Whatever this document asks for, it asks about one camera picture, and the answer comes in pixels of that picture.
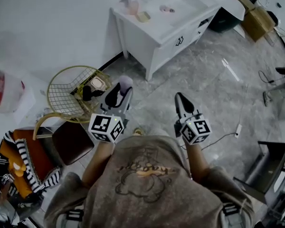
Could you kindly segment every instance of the white sink cabinet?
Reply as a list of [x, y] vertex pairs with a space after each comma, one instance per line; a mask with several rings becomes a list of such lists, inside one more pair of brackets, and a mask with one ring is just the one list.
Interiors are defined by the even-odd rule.
[[[165, 5], [174, 13], [160, 11]], [[146, 80], [205, 32], [220, 6], [214, 0], [139, 0], [139, 12], [151, 19], [139, 22], [128, 14], [126, 3], [112, 8], [116, 16], [123, 55], [128, 52], [146, 68]]]

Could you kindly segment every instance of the drawer handle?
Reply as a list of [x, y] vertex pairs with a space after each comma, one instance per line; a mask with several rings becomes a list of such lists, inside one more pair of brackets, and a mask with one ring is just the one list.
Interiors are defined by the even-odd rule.
[[182, 42], [184, 41], [184, 38], [183, 37], [181, 37], [181, 38], [179, 38], [179, 43], [177, 44], [177, 45], [175, 45], [175, 46], [179, 46], [179, 45], [181, 45], [182, 44]]
[[181, 44], [181, 42], [180, 42], [180, 41], [181, 41], [181, 38], [179, 38], [179, 43], [178, 43], [178, 44], [176, 44], [175, 46], [177, 46], [177, 47], [178, 47], [178, 46]]

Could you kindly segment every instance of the soap bottle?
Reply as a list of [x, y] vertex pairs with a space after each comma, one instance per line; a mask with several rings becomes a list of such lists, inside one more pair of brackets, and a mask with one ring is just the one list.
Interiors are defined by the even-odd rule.
[[139, 2], [138, 0], [128, 0], [128, 9], [130, 15], [136, 15], [138, 12]]

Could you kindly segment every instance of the cardboard box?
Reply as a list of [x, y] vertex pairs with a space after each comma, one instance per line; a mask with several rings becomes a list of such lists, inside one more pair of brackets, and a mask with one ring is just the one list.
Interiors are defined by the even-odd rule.
[[250, 0], [239, 0], [239, 1], [241, 2], [241, 4], [243, 4], [245, 8], [245, 15], [256, 8], [255, 5]]
[[250, 11], [241, 25], [255, 42], [275, 27], [274, 21], [263, 7]]

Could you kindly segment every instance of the cartoon print on shirt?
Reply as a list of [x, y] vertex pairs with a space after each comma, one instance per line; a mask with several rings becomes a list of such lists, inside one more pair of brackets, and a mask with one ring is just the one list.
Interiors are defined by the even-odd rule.
[[151, 147], [135, 151], [127, 165], [118, 169], [122, 176], [115, 192], [142, 198], [146, 203], [159, 200], [167, 184], [171, 183], [169, 174], [175, 171], [157, 161], [157, 152], [156, 148]]

